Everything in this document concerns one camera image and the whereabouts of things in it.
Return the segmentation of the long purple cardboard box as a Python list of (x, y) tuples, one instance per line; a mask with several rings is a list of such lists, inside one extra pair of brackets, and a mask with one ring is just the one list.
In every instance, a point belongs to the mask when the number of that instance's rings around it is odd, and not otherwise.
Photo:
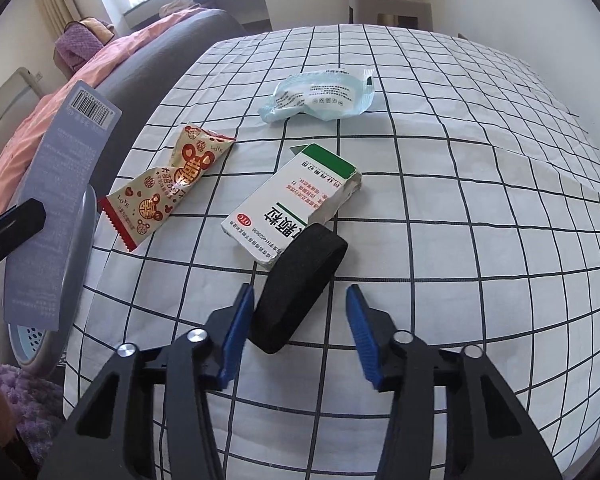
[(62, 102), (20, 185), (22, 200), (50, 207), (67, 232), (121, 110), (78, 82)]

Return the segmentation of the black fabric band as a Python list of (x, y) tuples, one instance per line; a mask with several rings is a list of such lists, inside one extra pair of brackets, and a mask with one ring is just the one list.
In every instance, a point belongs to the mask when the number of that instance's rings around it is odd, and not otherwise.
[(290, 341), (335, 276), (348, 243), (319, 223), (307, 226), (282, 252), (265, 280), (250, 335), (267, 354)]

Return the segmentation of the green white medicine box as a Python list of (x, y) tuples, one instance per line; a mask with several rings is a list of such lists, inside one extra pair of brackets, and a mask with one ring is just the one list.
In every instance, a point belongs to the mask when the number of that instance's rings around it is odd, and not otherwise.
[(329, 221), (362, 185), (358, 168), (320, 144), (292, 151), (294, 157), (221, 222), (265, 269), (305, 228)]

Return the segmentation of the grey perforated trash basket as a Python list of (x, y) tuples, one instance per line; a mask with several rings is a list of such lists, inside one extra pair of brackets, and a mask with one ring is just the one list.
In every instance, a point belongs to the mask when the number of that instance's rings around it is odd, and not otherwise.
[(46, 207), (43, 229), (6, 260), (4, 321), (17, 363), (36, 376), (52, 374), (68, 344), (97, 223), (96, 195), (84, 190), (68, 231)]

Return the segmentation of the pink duvet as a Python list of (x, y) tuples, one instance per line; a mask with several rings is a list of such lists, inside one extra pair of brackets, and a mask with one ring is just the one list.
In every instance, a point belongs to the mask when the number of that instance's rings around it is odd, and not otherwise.
[(96, 88), (136, 51), (146, 47), (174, 25), (203, 10), (202, 6), (181, 10), (148, 25), (139, 32), (112, 40), (80, 68), (66, 84), (55, 93), (44, 96), (38, 102), (34, 111), (24, 118), (16, 128), (0, 154), (0, 214), (7, 209), (44, 134), (50, 128), (50, 123), (73, 87), (83, 81), (92, 88)]

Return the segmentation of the purple fuzzy slipper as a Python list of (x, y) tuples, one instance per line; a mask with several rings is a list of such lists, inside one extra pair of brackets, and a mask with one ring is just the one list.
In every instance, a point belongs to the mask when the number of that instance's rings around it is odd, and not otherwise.
[(65, 422), (61, 386), (22, 368), (0, 364), (0, 391), (12, 412), (18, 436), (41, 466)]

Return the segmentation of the red snack wrapper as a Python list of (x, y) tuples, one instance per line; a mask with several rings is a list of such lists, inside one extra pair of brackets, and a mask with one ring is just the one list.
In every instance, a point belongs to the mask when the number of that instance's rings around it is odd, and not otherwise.
[(190, 189), (235, 143), (195, 125), (181, 128), (166, 166), (152, 167), (99, 201), (132, 252), (166, 222)]

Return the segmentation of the grey bed headboard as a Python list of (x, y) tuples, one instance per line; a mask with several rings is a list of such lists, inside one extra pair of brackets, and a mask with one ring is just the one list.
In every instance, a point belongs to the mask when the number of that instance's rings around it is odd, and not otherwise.
[(0, 88), (0, 155), (18, 126), (34, 111), (44, 93), (26, 68), (18, 67)]

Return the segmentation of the purple quilted bag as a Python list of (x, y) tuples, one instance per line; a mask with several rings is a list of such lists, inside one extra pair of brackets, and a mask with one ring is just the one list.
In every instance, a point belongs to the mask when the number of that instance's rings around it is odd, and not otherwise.
[(98, 18), (84, 18), (68, 23), (55, 41), (54, 63), (70, 78), (96, 53), (114, 40), (114, 26)]

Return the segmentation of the black white checkered tablecloth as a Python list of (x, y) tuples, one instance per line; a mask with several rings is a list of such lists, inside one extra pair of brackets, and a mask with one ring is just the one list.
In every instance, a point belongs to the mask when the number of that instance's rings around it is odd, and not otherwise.
[[(365, 113), (268, 124), (260, 107), (289, 76), (369, 68)], [(230, 151), (171, 218), (128, 252), (99, 222), (64, 385), (73, 408), (114, 348), (170, 344), (265, 272), (222, 220), (317, 143), (362, 174), (332, 228), (349, 245), (289, 341), (242, 367), (209, 406), (231, 479), (369, 479), (391, 399), (364, 378), (346, 291), (432, 346), (474, 344), (539, 428), (558, 467), (600, 440), (600, 153), (518, 58), (429, 32), (300, 27), (219, 42), (146, 122), (116, 185), (162, 166), (181, 126), (230, 136)]]

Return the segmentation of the clothes pile on sill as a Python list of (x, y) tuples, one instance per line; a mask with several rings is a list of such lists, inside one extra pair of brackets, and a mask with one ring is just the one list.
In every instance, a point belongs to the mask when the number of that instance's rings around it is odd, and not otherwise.
[(193, 0), (172, 0), (169, 3), (164, 4), (159, 10), (159, 18), (166, 18), (167, 16), (176, 12), (181, 12), (189, 9), (199, 8), (200, 4)]

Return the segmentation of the light blue plastic package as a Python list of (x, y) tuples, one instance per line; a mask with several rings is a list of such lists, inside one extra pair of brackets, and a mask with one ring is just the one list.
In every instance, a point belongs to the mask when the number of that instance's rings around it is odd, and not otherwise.
[(361, 115), (375, 95), (374, 71), (366, 68), (334, 68), (289, 76), (260, 107), (268, 124), (306, 114), (323, 122)]

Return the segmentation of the grey plastic stool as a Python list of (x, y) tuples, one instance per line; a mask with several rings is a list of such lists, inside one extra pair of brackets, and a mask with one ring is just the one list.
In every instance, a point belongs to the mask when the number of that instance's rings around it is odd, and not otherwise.
[(431, 4), (426, 0), (349, 0), (350, 22), (376, 24), (381, 14), (414, 18), (420, 30), (434, 30)]

